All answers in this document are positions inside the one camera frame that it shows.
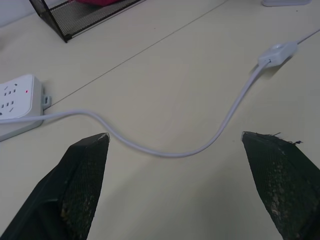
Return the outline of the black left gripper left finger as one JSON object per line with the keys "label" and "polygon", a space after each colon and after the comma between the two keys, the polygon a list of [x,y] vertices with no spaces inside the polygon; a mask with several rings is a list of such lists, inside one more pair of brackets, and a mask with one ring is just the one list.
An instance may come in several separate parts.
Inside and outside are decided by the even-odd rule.
{"label": "black left gripper left finger", "polygon": [[0,240],[87,240],[101,195],[108,133],[72,144],[35,186]]}

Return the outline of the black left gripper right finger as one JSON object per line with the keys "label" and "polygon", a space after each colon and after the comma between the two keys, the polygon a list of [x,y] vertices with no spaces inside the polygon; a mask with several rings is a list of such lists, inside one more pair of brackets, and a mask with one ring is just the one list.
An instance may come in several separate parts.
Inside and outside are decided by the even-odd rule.
{"label": "black left gripper right finger", "polygon": [[298,148],[271,134],[245,131],[250,170],[283,240],[320,240],[320,169]]}

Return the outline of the black mesh tray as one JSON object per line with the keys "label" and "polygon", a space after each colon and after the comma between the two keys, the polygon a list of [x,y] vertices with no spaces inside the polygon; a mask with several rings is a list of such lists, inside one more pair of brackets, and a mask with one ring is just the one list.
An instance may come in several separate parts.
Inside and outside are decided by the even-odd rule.
{"label": "black mesh tray", "polygon": [[146,0],[120,0],[107,6],[64,0],[52,7],[46,0],[29,0],[37,15],[67,43],[73,37]]}

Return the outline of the white object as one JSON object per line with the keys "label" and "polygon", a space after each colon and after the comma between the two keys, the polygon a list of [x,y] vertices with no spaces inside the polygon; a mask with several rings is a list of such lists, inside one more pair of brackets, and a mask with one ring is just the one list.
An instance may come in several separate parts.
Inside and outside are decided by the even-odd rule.
{"label": "white object", "polygon": [[265,7],[284,7],[284,6],[303,6],[312,0],[261,0],[261,4]]}

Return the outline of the white power strip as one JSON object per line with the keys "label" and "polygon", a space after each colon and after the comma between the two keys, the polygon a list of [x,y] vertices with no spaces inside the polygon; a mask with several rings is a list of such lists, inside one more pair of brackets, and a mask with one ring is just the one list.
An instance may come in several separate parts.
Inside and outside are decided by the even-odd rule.
{"label": "white power strip", "polygon": [[[52,105],[40,80],[25,74],[0,83],[0,121],[37,117]],[[0,142],[39,127],[42,120],[0,124]]]}

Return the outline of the pink object in organizer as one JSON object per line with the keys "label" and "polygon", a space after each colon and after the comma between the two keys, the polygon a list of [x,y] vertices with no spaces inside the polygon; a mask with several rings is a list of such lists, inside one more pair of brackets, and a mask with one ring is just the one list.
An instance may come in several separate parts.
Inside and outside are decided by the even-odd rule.
{"label": "pink object in organizer", "polygon": [[117,3],[121,0],[75,0],[78,3],[89,4],[98,7],[105,7],[114,3]]}

